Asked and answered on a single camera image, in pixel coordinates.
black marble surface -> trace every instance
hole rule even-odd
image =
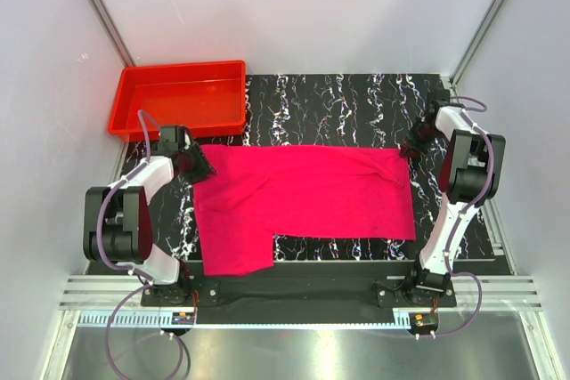
[[[321,144],[397,147],[425,104],[428,90],[442,85],[438,75],[270,75],[247,79],[248,121],[238,137],[200,143],[231,145]],[[445,142],[439,140],[417,166],[410,166],[417,240],[274,237],[275,260],[414,259],[427,242],[439,210],[437,177]],[[144,155],[143,143],[129,145],[123,174]],[[199,260],[200,235],[192,188],[178,177],[151,201],[159,247],[185,261]],[[491,259],[483,217],[468,227],[459,258]]]

cloth fold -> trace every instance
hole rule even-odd
[[[415,239],[408,163],[396,149],[202,146],[194,185],[207,275],[273,266],[273,235]]]

magenta towel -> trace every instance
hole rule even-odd
[[[202,149],[217,174],[194,186],[207,275],[273,266],[273,235],[415,239],[410,173],[398,149]]]

metal frame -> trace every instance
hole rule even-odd
[[[388,279],[401,279],[400,276]],[[536,294],[533,279],[530,276],[479,276],[483,286],[482,311],[541,311],[541,302]],[[61,311],[112,311],[123,297],[141,286],[137,278],[121,275],[71,276],[61,299]],[[477,288],[469,278],[454,278],[453,287],[457,298],[457,307],[440,308],[440,311],[471,310],[476,305]],[[155,311],[156,308],[141,306],[133,298],[124,306],[125,311]],[[191,311],[192,307],[176,308],[178,311]],[[429,311],[430,308],[418,308],[414,311]],[[409,311],[395,309],[396,312]]]
[[[115,22],[111,18],[103,0],[89,0],[89,3],[93,7],[95,14],[99,18],[99,21],[105,29],[110,42],[115,47],[117,55],[123,61],[125,67],[133,67],[135,65],[133,57],[128,51],[125,41],[121,37],[120,32],[118,31]]]
[[[519,316],[540,378],[565,380],[566,375],[552,342],[544,312],[523,312]]]
[[[489,8],[487,9],[483,17],[483,20],[479,24],[479,27],[477,28],[475,34],[473,35],[473,38],[469,42],[467,50],[461,57],[460,63],[457,65],[456,69],[453,71],[452,75],[450,76],[450,81],[454,86],[456,86],[463,77],[465,70],[467,69],[469,63],[473,59],[473,56],[475,55],[477,49],[479,48],[479,45],[481,44],[481,42],[483,42],[483,39],[485,38],[487,31],[489,31],[489,28],[492,26],[495,18],[497,17],[497,14],[505,4],[505,1],[506,0],[491,1],[491,4],[489,5]]]
[[[497,204],[494,199],[488,200],[481,211],[483,213],[484,223],[487,226],[487,231],[489,232],[489,238],[492,242],[493,253],[495,255],[504,255],[509,263],[510,273],[516,275],[517,266],[515,259],[510,251],[509,239],[505,236],[505,230],[502,226],[499,210],[497,209]]]
[[[63,377],[65,364],[68,361],[69,351],[71,350],[73,337],[77,329],[79,315],[79,311],[60,312],[58,327],[45,358],[44,369],[40,376],[41,379],[60,380]]]
[[[110,177],[110,182],[118,180],[123,164],[125,163],[126,151],[128,149],[128,144],[126,142],[121,142],[120,148],[118,149],[117,158],[115,159],[115,164],[113,165],[113,172]],[[83,274],[87,274],[89,269],[89,261],[85,260],[85,267],[83,268]]]

floor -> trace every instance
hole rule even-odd
[[[322,144],[397,147],[420,115],[430,89],[443,86],[438,75],[270,75],[247,79],[248,122],[243,136],[200,143],[231,145]],[[129,146],[123,173],[144,155]],[[445,144],[438,140],[421,163],[411,165],[417,240],[274,237],[274,259],[413,260],[433,229],[441,194],[437,188]],[[200,235],[192,188],[178,178],[151,202],[156,242],[174,257],[200,260]],[[482,215],[468,227],[460,259],[493,259]]]
[[[443,327],[464,320],[442,313]],[[65,379],[115,378],[105,361],[103,329],[77,330]],[[114,329],[114,355],[132,348],[149,329]],[[461,336],[417,343],[403,331],[203,330],[183,336],[191,355],[175,378],[212,380],[538,379],[520,319],[513,313],[482,313]],[[130,378],[165,378],[178,361],[166,338],[145,341],[117,361]]]

